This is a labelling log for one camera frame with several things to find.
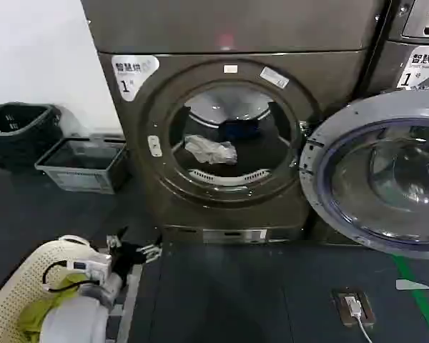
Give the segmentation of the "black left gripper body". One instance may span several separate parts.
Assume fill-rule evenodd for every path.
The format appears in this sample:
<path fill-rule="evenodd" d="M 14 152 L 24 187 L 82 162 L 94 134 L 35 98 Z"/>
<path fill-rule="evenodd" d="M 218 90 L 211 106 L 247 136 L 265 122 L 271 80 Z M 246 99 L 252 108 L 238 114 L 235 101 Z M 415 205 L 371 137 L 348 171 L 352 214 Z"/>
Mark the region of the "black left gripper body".
<path fill-rule="evenodd" d="M 142 246 L 124 242 L 120 247 L 114 247 L 112 256 L 112 272 L 117 274 L 123 282 L 127 281 L 127 275 L 135 264 L 142 264 Z"/>

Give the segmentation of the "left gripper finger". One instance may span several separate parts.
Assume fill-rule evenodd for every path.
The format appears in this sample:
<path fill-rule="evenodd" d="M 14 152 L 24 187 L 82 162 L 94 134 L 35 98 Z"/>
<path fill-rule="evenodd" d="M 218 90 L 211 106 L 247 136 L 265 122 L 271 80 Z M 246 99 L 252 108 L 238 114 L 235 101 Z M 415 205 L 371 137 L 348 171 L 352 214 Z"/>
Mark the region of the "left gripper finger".
<path fill-rule="evenodd" d="M 113 252 L 122 246 L 122 238 L 128 231 L 128 226 L 122 227 L 114 234 L 107 235 L 107 251 Z"/>
<path fill-rule="evenodd" d="M 145 247 L 139 247 L 134 252 L 135 264 L 148 264 L 158 260 L 162 255 L 160 244 L 150 244 Z"/>

